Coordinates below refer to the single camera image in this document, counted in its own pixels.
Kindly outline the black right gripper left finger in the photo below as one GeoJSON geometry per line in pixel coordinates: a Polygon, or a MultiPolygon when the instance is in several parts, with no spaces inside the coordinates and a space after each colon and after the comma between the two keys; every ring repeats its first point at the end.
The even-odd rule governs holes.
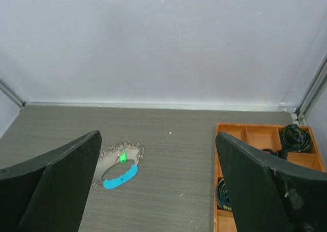
{"type": "Polygon", "coordinates": [[[101,144],[91,131],[1,169],[1,231],[78,231],[101,144]]]}

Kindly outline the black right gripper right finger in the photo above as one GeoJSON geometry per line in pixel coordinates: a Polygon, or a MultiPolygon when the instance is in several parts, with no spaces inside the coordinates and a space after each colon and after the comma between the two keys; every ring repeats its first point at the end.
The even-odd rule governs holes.
{"type": "Polygon", "coordinates": [[[259,150],[227,132],[216,136],[238,231],[326,231],[326,173],[259,150]]]}

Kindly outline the metal key holder blue handle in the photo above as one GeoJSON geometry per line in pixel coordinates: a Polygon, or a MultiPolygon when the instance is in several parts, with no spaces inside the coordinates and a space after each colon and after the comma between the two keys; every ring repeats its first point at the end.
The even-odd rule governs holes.
{"type": "Polygon", "coordinates": [[[107,190],[112,190],[130,181],[138,173],[138,166],[143,160],[144,154],[145,149],[140,143],[130,141],[115,144],[101,151],[91,185],[95,187],[102,186],[107,190]],[[118,154],[122,152],[126,152],[127,161],[115,164],[114,162],[118,154]],[[109,171],[117,166],[125,167],[125,172],[110,177],[109,171]]]}

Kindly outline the green key tag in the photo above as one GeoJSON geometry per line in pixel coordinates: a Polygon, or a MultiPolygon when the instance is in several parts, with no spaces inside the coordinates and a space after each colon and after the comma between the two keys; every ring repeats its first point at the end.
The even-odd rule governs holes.
{"type": "Polygon", "coordinates": [[[126,154],[126,152],[122,152],[122,153],[118,154],[117,159],[115,160],[114,163],[115,164],[117,162],[125,163],[126,161],[127,161],[127,154],[126,154]]]}

